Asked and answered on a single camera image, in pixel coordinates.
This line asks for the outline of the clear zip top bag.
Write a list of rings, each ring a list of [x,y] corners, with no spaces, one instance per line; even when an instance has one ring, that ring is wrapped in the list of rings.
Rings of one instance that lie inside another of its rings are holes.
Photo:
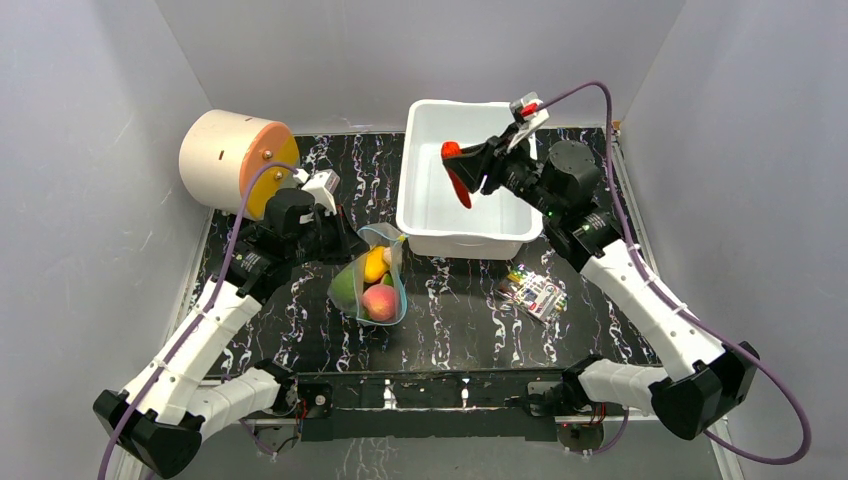
[[[352,257],[332,279],[327,294],[340,312],[363,325],[392,326],[406,315],[403,246],[390,223],[363,226],[347,242]]]

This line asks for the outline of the yellow toy mango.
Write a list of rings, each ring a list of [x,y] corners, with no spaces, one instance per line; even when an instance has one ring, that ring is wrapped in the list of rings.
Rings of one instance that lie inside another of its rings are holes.
[[[384,246],[373,247],[365,256],[365,267],[363,279],[367,284],[379,283],[386,275],[391,265],[387,265],[382,259]]]

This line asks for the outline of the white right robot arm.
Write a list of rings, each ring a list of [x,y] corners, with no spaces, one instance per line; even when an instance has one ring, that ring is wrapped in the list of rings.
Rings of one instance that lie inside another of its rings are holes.
[[[542,165],[527,147],[508,150],[497,137],[465,148],[449,141],[440,154],[463,206],[473,193],[502,187],[540,212],[550,246],[603,291],[659,358],[657,366],[637,366],[590,355],[565,370],[559,385],[529,390],[532,414],[587,414],[615,403],[655,415],[692,440],[746,399],[756,351],[746,342],[732,349],[661,299],[663,283],[633,259],[620,222],[594,200],[602,173],[588,147],[560,141]]]

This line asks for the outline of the red toy pepper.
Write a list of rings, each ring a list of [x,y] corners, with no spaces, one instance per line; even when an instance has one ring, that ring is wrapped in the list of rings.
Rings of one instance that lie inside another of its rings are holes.
[[[468,188],[465,186],[465,184],[463,183],[457,172],[454,170],[454,168],[448,164],[448,161],[450,159],[457,157],[461,154],[461,148],[457,142],[447,141],[444,142],[441,146],[440,155],[442,158],[442,163],[450,178],[453,190],[461,205],[466,209],[471,209],[472,201]]]

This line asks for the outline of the green toy lime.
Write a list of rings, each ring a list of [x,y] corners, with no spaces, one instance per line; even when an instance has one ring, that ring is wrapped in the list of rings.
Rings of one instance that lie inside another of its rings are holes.
[[[356,270],[352,265],[341,270],[331,281],[328,296],[332,304],[342,313],[356,316],[358,313],[360,285],[356,279]]]

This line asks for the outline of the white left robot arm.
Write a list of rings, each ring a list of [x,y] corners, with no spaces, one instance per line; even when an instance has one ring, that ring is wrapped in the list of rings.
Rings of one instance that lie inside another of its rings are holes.
[[[294,268],[341,265],[366,249],[326,187],[281,189],[267,201],[261,220],[247,227],[235,223],[220,272],[210,277],[187,318],[133,380],[95,400],[111,447],[170,479],[228,425],[259,411],[292,414],[299,400],[295,376],[270,360],[215,388],[200,384]]]

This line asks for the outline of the toy peach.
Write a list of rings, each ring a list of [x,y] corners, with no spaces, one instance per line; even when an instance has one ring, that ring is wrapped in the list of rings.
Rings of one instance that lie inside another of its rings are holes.
[[[367,320],[377,323],[391,323],[396,320],[397,293],[390,285],[371,285],[364,291],[361,305]]]

